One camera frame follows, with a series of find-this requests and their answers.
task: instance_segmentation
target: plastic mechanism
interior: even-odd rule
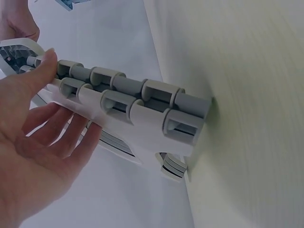
[[[0,69],[4,76],[31,71],[43,54],[27,38],[2,41]],[[102,126],[100,147],[175,181],[187,170],[180,158],[191,156],[211,105],[174,85],[68,60],[58,62],[56,78],[33,102],[56,102]]]
[[[66,10],[71,11],[73,10],[73,3],[82,3],[86,1],[91,1],[91,0],[55,0],[58,2],[61,6],[63,6]]]

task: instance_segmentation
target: hand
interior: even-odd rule
[[[62,197],[98,143],[101,127],[91,124],[75,148],[87,124],[75,114],[52,144],[73,113],[56,104],[29,111],[32,97],[53,80],[56,70],[57,56],[49,50],[34,71],[0,80],[0,227],[17,227]]]
[[[0,0],[0,40],[26,37],[37,41],[39,35],[28,0]]]

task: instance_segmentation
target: plastic hinge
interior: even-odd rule
[[[123,76],[117,76],[113,80],[113,88],[118,92],[140,99],[142,97],[143,85],[146,81],[147,79],[140,82]]]

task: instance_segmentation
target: textured wall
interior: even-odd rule
[[[216,98],[187,183],[196,228],[304,227],[304,3],[145,0],[162,77]]]

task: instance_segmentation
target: white plastic housing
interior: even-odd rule
[[[40,64],[44,51],[36,42],[27,38],[2,41],[0,69],[6,76],[19,73],[5,59],[12,47],[21,48],[21,57],[27,58],[29,66],[23,66],[22,72]],[[100,147],[166,178],[180,181],[187,166],[178,158],[191,155],[204,123],[202,118],[173,110],[176,94],[184,93],[184,90],[147,80],[142,87],[142,97],[135,98],[114,90],[114,78],[125,77],[125,74],[101,67],[85,70],[79,66],[83,67],[80,63],[60,60],[57,78],[42,89],[33,102],[38,106],[55,102],[84,116],[103,127]],[[165,106],[158,109],[159,103]]]

